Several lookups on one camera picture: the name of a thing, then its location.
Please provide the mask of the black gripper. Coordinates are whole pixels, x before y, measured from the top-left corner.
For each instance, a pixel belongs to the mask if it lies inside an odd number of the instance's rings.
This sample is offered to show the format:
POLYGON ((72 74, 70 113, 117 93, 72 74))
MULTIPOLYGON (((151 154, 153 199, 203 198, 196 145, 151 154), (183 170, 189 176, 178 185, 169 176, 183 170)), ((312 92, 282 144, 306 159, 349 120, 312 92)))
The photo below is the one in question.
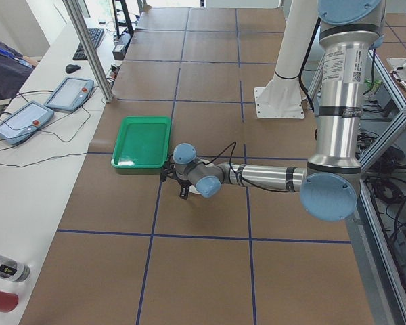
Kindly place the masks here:
POLYGON ((182 187, 179 197, 180 198, 188 198, 189 197, 189 190, 191 186, 191 182, 188 180, 178 179, 177 180, 179 185, 182 187))

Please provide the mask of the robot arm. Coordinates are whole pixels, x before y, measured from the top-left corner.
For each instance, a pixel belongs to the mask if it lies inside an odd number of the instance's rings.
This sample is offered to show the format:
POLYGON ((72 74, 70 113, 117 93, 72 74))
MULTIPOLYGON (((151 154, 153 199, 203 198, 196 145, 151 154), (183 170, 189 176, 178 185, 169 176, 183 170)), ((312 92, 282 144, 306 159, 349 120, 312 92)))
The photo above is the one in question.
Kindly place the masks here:
POLYGON ((224 183, 270 192, 298 192, 305 210, 324 221, 340 221, 355 210, 361 165, 355 156, 367 53, 382 42, 383 1, 319 1, 315 8, 324 49, 322 97, 317 114, 317 147, 305 168, 211 165, 195 148, 179 144, 173 175, 184 190, 205 198, 224 183))

